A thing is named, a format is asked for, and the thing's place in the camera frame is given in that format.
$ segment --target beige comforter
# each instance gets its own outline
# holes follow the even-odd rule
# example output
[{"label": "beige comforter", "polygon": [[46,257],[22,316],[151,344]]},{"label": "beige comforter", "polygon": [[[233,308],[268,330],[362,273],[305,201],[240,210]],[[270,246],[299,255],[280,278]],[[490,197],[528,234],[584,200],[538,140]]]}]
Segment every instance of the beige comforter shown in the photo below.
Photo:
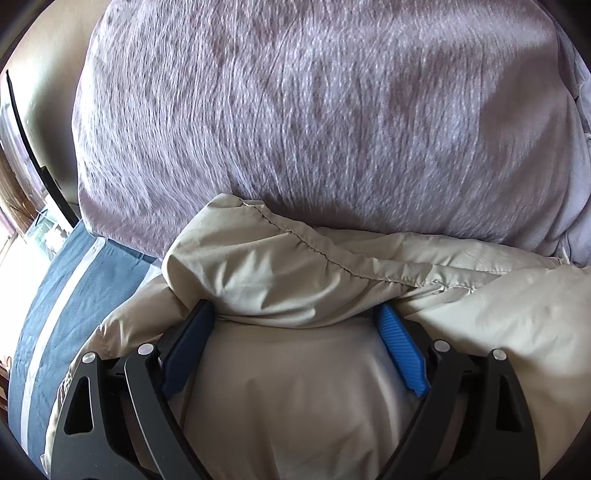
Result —
[{"label": "beige comforter", "polygon": [[216,479],[374,479],[413,403],[364,315],[392,300],[462,351],[509,354],[534,420],[541,470],[591,409],[591,270],[514,248],[443,236],[312,229],[231,195],[185,228],[163,276],[96,329],[87,351],[126,355],[198,299],[217,322],[194,383],[173,399]]}]

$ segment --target pillow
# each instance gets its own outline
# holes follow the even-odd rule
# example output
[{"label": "pillow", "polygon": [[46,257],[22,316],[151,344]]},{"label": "pillow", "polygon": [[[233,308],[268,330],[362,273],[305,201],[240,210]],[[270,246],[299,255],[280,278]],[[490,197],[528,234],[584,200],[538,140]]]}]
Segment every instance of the pillow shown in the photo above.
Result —
[{"label": "pillow", "polygon": [[533,0],[114,0],[73,112],[83,219],[162,257],[233,193],[312,226],[589,251],[566,238],[591,167],[557,58]]}]

